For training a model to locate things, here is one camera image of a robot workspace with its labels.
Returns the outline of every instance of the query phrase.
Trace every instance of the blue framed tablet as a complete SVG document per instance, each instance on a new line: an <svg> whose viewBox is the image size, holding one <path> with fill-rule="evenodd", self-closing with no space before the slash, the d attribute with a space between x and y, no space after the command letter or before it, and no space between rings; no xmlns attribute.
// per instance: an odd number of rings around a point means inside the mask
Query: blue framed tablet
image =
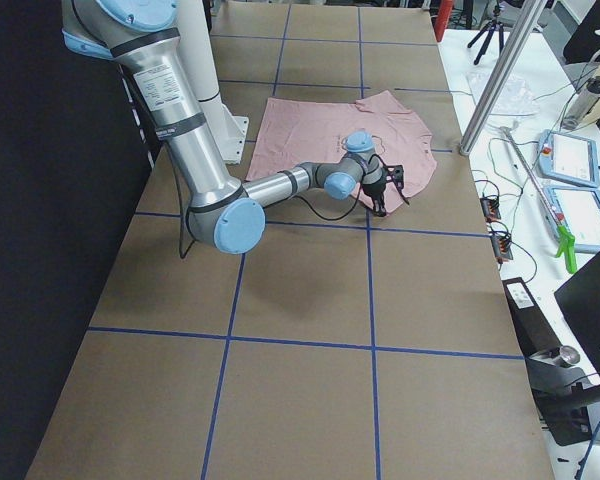
<svg viewBox="0 0 600 480"><path fill-rule="evenodd" d="M600 191L587 187L549 186L544 193L558 216L562 214L569 231L576 237L579 253L600 251ZM547 218L558 238L555 223Z"/></svg>
<svg viewBox="0 0 600 480"><path fill-rule="evenodd" d="M600 175L596 142L545 130L538 141L538 170L546 178L597 188Z"/></svg>

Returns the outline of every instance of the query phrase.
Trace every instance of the white label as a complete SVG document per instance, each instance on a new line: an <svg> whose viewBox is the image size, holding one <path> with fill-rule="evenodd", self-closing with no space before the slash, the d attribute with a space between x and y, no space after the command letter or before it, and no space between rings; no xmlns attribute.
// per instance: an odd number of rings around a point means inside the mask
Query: white label
<svg viewBox="0 0 600 480"><path fill-rule="evenodd" d="M593 193L563 189L555 189L554 192L576 243L600 245L600 207Z"/></svg>
<svg viewBox="0 0 600 480"><path fill-rule="evenodd" d="M591 180L589 144L565 135L553 136L553 170L580 180Z"/></svg>
<svg viewBox="0 0 600 480"><path fill-rule="evenodd" d="M518 308L523 309L533 307L533 300L531 300L531 297L521 283L510 283L507 285L507 289Z"/></svg>
<svg viewBox="0 0 600 480"><path fill-rule="evenodd" d="M184 101L182 89L170 65L158 65L138 72L133 77L152 112Z"/></svg>

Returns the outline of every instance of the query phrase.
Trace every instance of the blue joint cap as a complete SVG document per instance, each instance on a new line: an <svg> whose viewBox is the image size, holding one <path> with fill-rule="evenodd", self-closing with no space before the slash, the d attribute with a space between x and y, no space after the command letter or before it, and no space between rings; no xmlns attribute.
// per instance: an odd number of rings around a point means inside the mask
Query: blue joint cap
<svg viewBox="0 0 600 480"><path fill-rule="evenodd" d="M113 60L113 55L111 55L109 49L98 43L76 37L66 30L62 30L62 35L64 36L65 46L73 53L79 53L86 57L99 58L101 60Z"/></svg>
<svg viewBox="0 0 600 480"><path fill-rule="evenodd" d="M344 145L347 151L353 153L367 152L375 148L371 135L364 130L359 130L349 135Z"/></svg>
<svg viewBox="0 0 600 480"><path fill-rule="evenodd" d="M138 32L157 32L175 21L177 0L96 0L116 22Z"/></svg>
<svg viewBox="0 0 600 480"><path fill-rule="evenodd" d="M324 189L330 197L336 200L344 200L356 186L356 180L344 172L334 172L324 181Z"/></svg>
<svg viewBox="0 0 600 480"><path fill-rule="evenodd" d="M250 198L239 198L218 218L213 241L221 252L245 253L260 241L264 224L264 210L260 204Z"/></svg>

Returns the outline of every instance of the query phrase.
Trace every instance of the label sticker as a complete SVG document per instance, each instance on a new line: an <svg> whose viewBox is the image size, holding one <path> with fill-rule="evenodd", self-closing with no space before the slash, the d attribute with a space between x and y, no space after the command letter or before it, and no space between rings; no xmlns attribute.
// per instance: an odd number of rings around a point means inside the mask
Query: label sticker
<svg viewBox="0 0 600 480"><path fill-rule="evenodd" d="M507 289L518 308L529 308L535 305L521 283L510 283L507 285Z"/></svg>
<svg viewBox="0 0 600 480"><path fill-rule="evenodd" d="M170 65L162 64L133 76L152 112L184 101L182 89Z"/></svg>

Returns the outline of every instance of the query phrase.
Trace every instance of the blue cable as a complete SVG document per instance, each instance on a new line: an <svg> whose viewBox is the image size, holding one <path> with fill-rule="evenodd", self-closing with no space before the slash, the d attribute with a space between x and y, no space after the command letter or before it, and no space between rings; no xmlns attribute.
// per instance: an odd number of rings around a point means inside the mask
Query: blue cable
<svg viewBox="0 0 600 480"><path fill-rule="evenodd" d="M576 476L573 477L573 478L575 478L575 480L580 480L582 478L582 475L584 473L584 467L587 465L587 460L589 459L589 454L591 453L591 450L593 449L593 444L596 441L596 437L598 436L599 431L600 431L600 421L596 425L596 428L593 430L593 435L591 435L591 441L589 442L589 446L587 447L587 451L584 454L584 457L582 457L582 460L580 460L578 462L578 464L580 465L580 468L576 472Z"/></svg>

